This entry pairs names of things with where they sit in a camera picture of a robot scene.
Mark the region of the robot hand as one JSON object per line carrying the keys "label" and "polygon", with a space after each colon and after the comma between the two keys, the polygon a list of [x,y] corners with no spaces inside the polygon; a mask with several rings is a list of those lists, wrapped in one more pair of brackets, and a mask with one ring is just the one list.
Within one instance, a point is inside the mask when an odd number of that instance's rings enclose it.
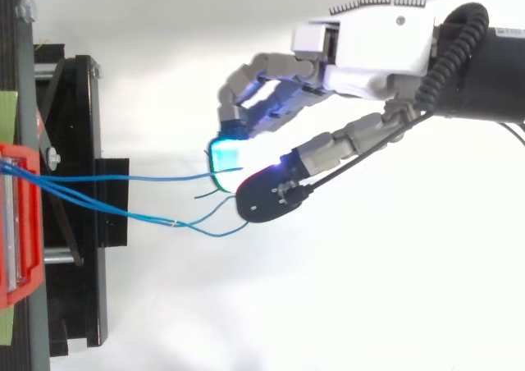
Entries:
{"label": "robot hand", "polygon": [[[208,151],[218,188],[225,188],[225,171],[244,173],[231,187],[240,217],[262,223],[296,210],[315,189],[426,119],[417,92],[433,26],[423,2],[358,0],[299,25],[289,53],[259,53],[233,71],[217,94],[220,129]],[[257,145],[332,96],[385,107],[286,154]]]}

